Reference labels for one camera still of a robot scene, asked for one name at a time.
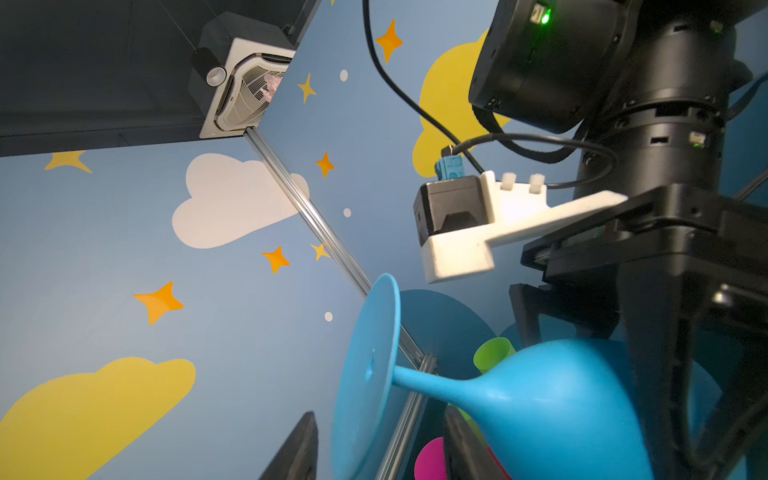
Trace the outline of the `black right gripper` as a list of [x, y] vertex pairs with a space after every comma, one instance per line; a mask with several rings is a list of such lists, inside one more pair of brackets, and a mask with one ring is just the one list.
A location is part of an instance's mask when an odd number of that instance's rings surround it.
[[[767, 340], [695, 333], [702, 306], [766, 305], [766, 208], [659, 187], [526, 244], [521, 263], [544, 282], [509, 290], [523, 345], [541, 342], [542, 315], [592, 338], [610, 337], [621, 315], [654, 477], [726, 478], [767, 428]], [[694, 450], [693, 354], [723, 381]]]

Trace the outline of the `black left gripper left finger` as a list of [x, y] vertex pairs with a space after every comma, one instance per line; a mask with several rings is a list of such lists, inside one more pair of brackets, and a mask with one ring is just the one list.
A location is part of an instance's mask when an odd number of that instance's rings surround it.
[[260, 480], [315, 480], [318, 448], [315, 414], [308, 411], [297, 422]]

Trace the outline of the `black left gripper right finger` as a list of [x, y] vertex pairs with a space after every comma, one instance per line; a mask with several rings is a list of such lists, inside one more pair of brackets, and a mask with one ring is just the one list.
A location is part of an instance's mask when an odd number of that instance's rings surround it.
[[448, 405], [443, 416], [446, 478], [453, 480], [503, 480], [502, 469], [492, 459], [459, 410]]

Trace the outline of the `magenta plastic wine glass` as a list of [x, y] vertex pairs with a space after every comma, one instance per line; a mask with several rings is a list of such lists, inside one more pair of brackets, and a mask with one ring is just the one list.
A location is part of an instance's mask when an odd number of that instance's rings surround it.
[[444, 438], [429, 441], [419, 452], [414, 464], [415, 480], [446, 480]]

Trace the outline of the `blue wine glass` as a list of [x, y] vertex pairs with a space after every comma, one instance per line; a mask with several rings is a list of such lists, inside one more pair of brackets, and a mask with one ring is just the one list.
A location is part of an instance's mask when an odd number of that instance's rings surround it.
[[362, 469], [393, 387], [458, 407], [515, 479], [649, 479], [626, 347], [566, 339], [528, 347], [471, 380], [400, 367], [401, 297], [391, 275], [370, 290], [344, 364], [332, 429], [332, 471]]

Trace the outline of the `green wine glass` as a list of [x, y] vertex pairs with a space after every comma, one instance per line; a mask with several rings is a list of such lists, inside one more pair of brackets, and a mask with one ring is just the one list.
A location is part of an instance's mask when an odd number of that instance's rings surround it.
[[473, 356], [475, 368], [484, 375], [516, 353], [509, 339], [496, 337], [484, 342]]

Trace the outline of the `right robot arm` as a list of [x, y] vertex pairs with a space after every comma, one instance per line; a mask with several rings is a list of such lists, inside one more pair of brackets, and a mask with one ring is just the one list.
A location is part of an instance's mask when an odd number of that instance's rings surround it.
[[539, 318], [626, 340], [658, 479], [723, 479], [767, 426], [767, 212], [717, 193], [730, 93], [751, 72], [736, 25], [761, 1], [501, 1], [469, 100], [583, 144], [574, 195], [624, 201], [524, 247], [539, 287], [509, 295], [525, 345]]

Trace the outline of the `white ceiling air conditioner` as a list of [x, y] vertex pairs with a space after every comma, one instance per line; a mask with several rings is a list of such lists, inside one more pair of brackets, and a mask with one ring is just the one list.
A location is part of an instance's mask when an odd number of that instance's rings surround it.
[[201, 139], [242, 135], [264, 117], [295, 49], [275, 25], [225, 11], [202, 29], [197, 48], [209, 48], [227, 70], [213, 88], [192, 67], [188, 92], [203, 114]]

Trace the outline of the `black ceiling spotlight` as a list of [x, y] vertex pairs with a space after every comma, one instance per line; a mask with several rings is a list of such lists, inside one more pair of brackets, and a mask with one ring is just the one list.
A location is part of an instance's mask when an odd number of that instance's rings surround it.
[[209, 48], [195, 49], [190, 61], [195, 72], [207, 86], [216, 88], [227, 80], [227, 70]]

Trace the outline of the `aluminium frame back rail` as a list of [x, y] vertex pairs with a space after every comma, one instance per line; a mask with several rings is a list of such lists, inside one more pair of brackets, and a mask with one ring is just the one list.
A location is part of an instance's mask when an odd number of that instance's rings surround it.
[[411, 392], [403, 406], [396, 427], [377, 471], [376, 480], [395, 480], [407, 464], [412, 440], [420, 424], [426, 397]]

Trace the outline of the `aluminium frame right post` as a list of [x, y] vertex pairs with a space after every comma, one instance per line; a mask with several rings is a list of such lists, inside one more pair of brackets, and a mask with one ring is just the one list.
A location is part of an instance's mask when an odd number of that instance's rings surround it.
[[293, 179], [292, 174], [268, 144], [263, 134], [255, 127], [248, 127], [245, 130], [244, 138], [255, 152], [260, 155], [278, 186], [298, 210], [317, 239], [324, 245], [325, 250], [330, 254], [340, 270], [360, 294], [366, 297], [372, 288], [372, 282], [329, 226], [320, 211], [312, 203], [310, 197], [299, 188], [298, 183]]

